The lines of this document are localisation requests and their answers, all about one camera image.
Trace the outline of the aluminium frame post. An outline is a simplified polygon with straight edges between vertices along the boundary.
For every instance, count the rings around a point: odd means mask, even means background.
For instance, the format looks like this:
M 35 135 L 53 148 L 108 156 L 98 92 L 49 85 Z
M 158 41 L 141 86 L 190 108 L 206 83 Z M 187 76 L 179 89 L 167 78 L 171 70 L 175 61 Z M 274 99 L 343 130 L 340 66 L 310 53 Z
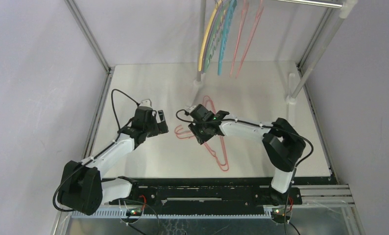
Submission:
M 75 19 L 79 29 L 81 30 L 82 34 L 84 35 L 86 41 L 88 42 L 90 48 L 92 49 L 93 53 L 95 54 L 97 60 L 99 61 L 100 65 L 104 69 L 106 73 L 111 72 L 111 67 L 109 63 L 107 62 L 107 59 L 103 55 L 103 52 L 92 33 L 92 30 L 90 29 L 85 17 L 83 16 L 78 4 L 74 0 L 64 0 L 67 8 L 71 12 L 73 18 Z
M 306 64 L 306 61 L 311 54 L 311 51 L 313 50 L 318 38 L 321 36 L 325 25 L 329 22 L 330 17 L 334 13 L 334 11 L 335 11 L 335 8 L 327 8 L 326 10 L 323 11 L 323 15 L 322 15 L 320 21 L 318 22 L 314 33 L 312 34 L 312 36 L 310 38 L 310 42 L 306 46 L 306 48 L 301 56 L 301 59 L 297 63 L 297 69 L 299 71 L 301 71 L 303 69 L 304 65 Z

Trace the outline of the metal hanging rod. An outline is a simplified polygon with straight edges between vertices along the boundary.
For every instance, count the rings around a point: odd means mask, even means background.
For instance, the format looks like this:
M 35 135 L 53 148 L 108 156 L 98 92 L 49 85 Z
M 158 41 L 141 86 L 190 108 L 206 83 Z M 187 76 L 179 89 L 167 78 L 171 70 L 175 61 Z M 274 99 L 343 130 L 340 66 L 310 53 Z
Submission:
M 342 3 L 331 1 L 331 0 L 276 0 L 276 1 L 318 6 L 318 7 L 326 7 L 326 8 L 334 8 L 334 9 L 341 9 L 343 6 Z

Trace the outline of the right aluminium frame post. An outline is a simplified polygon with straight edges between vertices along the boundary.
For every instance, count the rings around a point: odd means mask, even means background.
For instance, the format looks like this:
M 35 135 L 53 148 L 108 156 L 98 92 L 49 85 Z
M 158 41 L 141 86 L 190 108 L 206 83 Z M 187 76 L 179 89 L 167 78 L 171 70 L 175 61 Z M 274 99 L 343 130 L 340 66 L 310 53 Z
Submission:
M 301 71 L 303 69 L 304 65 L 306 64 L 306 61 L 311 54 L 311 51 L 313 50 L 318 38 L 321 36 L 325 25 L 329 22 L 330 17 L 334 13 L 334 11 L 335 11 L 335 8 L 327 8 L 326 10 L 323 11 L 323 15 L 322 15 L 320 21 L 318 22 L 314 33 L 312 34 L 312 36 L 310 38 L 310 42 L 306 46 L 306 48 L 301 56 L 301 59 L 297 63 L 297 69 L 299 71 Z

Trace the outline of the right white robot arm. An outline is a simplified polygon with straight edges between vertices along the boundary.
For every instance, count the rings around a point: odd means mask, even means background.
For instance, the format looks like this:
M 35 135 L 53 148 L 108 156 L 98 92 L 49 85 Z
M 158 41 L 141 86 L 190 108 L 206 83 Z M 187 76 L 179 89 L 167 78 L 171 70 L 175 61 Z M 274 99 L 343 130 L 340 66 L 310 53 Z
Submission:
M 271 123 L 248 121 L 228 111 L 213 113 L 202 104 L 189 108 L 184 114 L 191 117 L 188 128 L 199 144 L 214 136 L 235 136 L 261 143 L 275 168 L 270 184 L 271 200 L 282 204 L 289 198 L 295 169 L 309 141 L 286 119 L 279 117 Z

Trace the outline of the teal wavy hanger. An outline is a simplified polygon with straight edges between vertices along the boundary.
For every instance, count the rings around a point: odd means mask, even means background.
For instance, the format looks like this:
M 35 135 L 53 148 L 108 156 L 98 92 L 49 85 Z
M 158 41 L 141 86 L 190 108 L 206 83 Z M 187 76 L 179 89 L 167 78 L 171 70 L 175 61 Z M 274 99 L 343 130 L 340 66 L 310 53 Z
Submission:
M 224 59 L 224 53 L 226 49 L 226 43 L 227 43 L 227 38 L 228 34 L 230 31 L 230 26 L 232 23 L 233 15 L 235 12 L 235 9 L 238 5 L 237 0 L 230 0 L 228 2 L 228 7 L 226 9 L 226 14 L 225 18 L 223 21 L 223 30 L 222 30 L 222 37 L 221 37 L 221 44 L 220 44 L 220 49 L 219 49 L 219 60 L 218 60 L 218 72 L 217 75 L 222 74 L 222 64 L 223 64 L 223 59 Z

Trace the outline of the white clothes rack frame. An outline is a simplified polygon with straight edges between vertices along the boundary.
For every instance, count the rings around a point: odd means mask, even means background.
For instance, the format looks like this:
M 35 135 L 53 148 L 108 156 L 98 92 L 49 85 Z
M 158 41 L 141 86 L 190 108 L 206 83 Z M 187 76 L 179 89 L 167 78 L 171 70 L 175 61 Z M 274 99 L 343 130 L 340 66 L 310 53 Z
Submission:
M 221 44 L 221 37 L 222 37 L 222 30 L 223 30 L 223 21 L 226 14 L 226 9 L 228 7 L 229 0 L 222 0 L 222 4 L 220 6 L 219 12 L 216 15 L 215 22 L 213 29 L 211 31 L 212 35 L 210 38 L 210 41 L 208 43 L 207 51 L 206 51 L 206 60 L 205 60 L 205 68 L 203 72 L 199 72 L 197 68 L 197 76 L 194 80 L 193 87 L 191 90 L 191 93 L 188 98 L 188 102 L 186 104 L 186 108 L 191 107 L 195 101 L 195 98 L 203 86 L 202 81 L 202 75 L 207 71 L 208 66 L 210 64 L 210 60 L 213 58 L 214 52 L 215 52 L 215 46 L 214 42 Z M 339 23 L 341 24 L 350 14 L 350 12 L 353 10 L 355 5 L 358 3 L 356 0 L 343 0 L 341 2 L 343 4 L 341 9 L 338 9 L 340 11 L 339 13 Z M 202 8 L 201 8 L 201 17 L 200 17 L 200 37 L 199 37 L 199 55 L 200 55 L 200 49 L 201 49 L 201 43 L 204 36 L 205 31 L 205 11 L 206 11 L 206 1 L 202 1 Z

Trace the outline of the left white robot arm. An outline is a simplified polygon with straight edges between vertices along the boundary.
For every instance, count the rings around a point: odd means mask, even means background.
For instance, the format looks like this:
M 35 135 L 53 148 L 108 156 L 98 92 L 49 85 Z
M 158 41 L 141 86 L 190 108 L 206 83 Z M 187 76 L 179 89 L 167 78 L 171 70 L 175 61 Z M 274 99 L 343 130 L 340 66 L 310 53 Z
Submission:
M 122 158 L 130 154 L 147 138 L 168 133 L 163 110 L 140 105 L 134 117 L 119 128 L 117 137 L 101 152 L 79 162 L 65 164 L 61 183 L 52 198 L 53 206 L 61 212 L 78 211 L 94 214 L 100 205 L 122 198 L 128 204 L 136 203 L 140 191 L 135 181 L 127 177 L 104 180 L 106 173 Z

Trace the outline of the yellow wavy hanger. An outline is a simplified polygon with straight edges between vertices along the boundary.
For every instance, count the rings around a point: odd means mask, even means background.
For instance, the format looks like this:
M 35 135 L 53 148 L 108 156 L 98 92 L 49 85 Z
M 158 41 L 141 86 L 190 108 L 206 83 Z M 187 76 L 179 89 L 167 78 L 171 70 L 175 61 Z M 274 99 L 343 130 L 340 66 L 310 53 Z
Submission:
M 214 9 L 211 13 L 211 16 L 210 16 L 207 24 L 206 24 L 203 40 L 201 43 L 200 55 L 199 55 L 199 59 L 198 59 L 198 71 L 199 72 L 203 72 L 203 70 L 205 68 L 206 51 L 207 51 L 208 43 L 209 43 L 211 35 L 212 35 L 211 31 L 212 31 L 213 26 L 214 26 L 215 18 L 216 18 L 217 13 L 219 12 L 221 4 L 222 4 L 221 0 L 215 1 Z

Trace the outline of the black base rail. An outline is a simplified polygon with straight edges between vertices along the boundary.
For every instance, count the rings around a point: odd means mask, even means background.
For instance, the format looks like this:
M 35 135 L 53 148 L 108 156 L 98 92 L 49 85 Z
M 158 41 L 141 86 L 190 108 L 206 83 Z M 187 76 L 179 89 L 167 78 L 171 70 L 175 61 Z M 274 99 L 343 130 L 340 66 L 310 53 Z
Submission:
M 128 197 L 108 205 L 144 206 L 158 215 L 261 215 L 265 207 L 291 210 L 303 204 L 300 189 L 284 194 L 270 189 L 269 177 L 137 178 Z

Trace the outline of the left aluminium frame post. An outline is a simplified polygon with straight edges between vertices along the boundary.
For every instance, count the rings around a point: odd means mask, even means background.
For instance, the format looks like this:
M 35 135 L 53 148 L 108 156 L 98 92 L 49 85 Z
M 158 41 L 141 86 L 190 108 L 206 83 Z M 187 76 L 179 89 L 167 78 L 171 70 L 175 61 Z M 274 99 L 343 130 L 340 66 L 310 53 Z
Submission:
M 106 73 L 111 72 L 111 67 L 109 63 L 107 62 L 107 59 L 103 55 L 103 52 L 92 33 L 92 30 L 90 29 L 85 17 L 83 16 L 78 4 L 74 0 L 64 0 L 67 8 L 71 12 L 73 18 L 75 19 L 79 29 L 81 30 L 82 34 L 84 35 L 86 41 L 88 42 L 90 48 L 92 49 L 93 53 L 95 54 L 97 60 L 99 61 L 100 65 L 104 69 Z

